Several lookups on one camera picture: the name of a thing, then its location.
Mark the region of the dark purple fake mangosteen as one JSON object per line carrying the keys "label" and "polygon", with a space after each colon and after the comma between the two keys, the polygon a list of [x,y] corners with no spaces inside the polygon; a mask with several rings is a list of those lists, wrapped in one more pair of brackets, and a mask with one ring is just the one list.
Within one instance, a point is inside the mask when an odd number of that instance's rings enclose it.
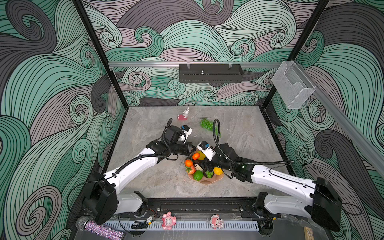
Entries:
{"label": "dark purple fake mangosteen", "polygon": [[208,179],[211,179],[215,174],[214,174],[214,172],[206,171],[206,172],[205,172],[205,175],[206,175],[206,177],[207,177]]}

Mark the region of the small yellow fake pear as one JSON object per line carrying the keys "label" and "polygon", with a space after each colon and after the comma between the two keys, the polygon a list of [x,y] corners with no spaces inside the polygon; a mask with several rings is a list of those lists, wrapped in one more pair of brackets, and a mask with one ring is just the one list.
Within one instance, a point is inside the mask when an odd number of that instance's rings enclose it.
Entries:
{"label": "small yellow fake pear", "polygon": [[223,170],[221,168],[218,168],[218,167],[214,167],[213,172],[217,176],[221,176],[224,173]]}

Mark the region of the green fake lime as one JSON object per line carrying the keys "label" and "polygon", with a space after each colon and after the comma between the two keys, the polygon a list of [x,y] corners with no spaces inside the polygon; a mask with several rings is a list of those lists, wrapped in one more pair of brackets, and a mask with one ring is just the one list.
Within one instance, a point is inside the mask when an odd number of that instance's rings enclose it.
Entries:
{"label": "green fake lime", "polygon": [[195,181],[200,181],[203,179],[203,177],[204,177],[204,173],[200,170],[196,170],[196,172],[193,174],[193,179]]}

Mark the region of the pink scalloped fruit bowl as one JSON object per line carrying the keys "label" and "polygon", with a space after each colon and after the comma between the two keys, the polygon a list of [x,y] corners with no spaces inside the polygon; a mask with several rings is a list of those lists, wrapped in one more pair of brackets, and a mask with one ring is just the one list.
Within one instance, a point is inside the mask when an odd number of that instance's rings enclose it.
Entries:
{"label": "pink scalloped fruit bowl", "polygon": [[207,158],[195,160],[189,156],[185,159],[184,164],[188,177],[203,185],[210,185],[224,177],[224,172],[220,168],[213,167]]}

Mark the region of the red fake strawberry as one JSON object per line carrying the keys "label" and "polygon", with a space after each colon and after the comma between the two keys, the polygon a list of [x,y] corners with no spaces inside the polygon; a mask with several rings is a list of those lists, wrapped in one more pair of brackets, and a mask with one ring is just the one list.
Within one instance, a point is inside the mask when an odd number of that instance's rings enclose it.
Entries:
{"label": "red fake strawberry", "polygon": [[193,175],[196,172],[196,168],[194,166],[186,167],[186,172],[189,175]]}

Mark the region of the green fake grape bunch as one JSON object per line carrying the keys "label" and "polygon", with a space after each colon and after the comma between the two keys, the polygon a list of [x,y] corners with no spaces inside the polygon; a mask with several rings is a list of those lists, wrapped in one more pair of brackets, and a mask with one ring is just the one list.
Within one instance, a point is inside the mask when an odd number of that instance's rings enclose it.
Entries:
{"label": "green fake grape bunch", "polygon": [[200,121],[200,125],[203,129],[209,130],[210,132],[212,132],[213,129],[215,129],[216,135],[219,135],[219,137],[221,137],[221,134],[219,133],[219,126],[218,126],[218,124],[216,124],[214,127],[213,121],[210,121],[206,118],[203,118]]}

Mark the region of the yellow fake lemon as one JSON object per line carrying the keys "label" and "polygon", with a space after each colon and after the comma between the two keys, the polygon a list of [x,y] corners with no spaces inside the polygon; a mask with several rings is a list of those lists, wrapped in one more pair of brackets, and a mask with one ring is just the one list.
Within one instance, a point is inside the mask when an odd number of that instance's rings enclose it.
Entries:
{"label": "yellow fake lemon", "polygon": [[203,161],[206,158],[206,156],[205,156],[205,154],[203,152],[198,151],[198,154],[200,155],[199,158],[198,158],[199,161]]}

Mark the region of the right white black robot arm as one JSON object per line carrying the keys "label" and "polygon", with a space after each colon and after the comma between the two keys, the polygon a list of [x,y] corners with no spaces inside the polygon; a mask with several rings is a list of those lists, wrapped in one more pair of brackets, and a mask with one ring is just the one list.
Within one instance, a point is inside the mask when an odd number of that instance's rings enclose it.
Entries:
{"label": "right white black robot arm", "polygon": [[330,231],[341,229],[342,199],[329,181],[321,177],[310,180],[291,176],[273,170],[271,162],[263,164],[241,158],[227,143],[219,144],[220,127],[220,121],[214,120],[214,147],[206,141],[197,146],[206,156],[209,171],[218,167],[230,171],[230,179],[265,185],[285,193],[282,197],[261,194],[255,205],[261,212],[306,217]]}

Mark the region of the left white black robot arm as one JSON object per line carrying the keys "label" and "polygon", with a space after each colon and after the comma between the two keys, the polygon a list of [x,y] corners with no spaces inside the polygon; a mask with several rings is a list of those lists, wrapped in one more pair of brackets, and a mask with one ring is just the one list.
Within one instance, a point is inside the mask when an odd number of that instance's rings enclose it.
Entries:
{"label": "left white black robot arm", "polygon": [[98,225],[106,223],[115,215],[132,213],[143,216],[147,199],[139,192],[123,194],[121,191],[145,170],[154,167],[171,156],[187,156],[196,150],[188,137],[193,130],[183,125],[173,126],[169,120],[159,139],[153,140],[133,159],[104,174],[93,174],[84,184],[82,205],[89,218]]}

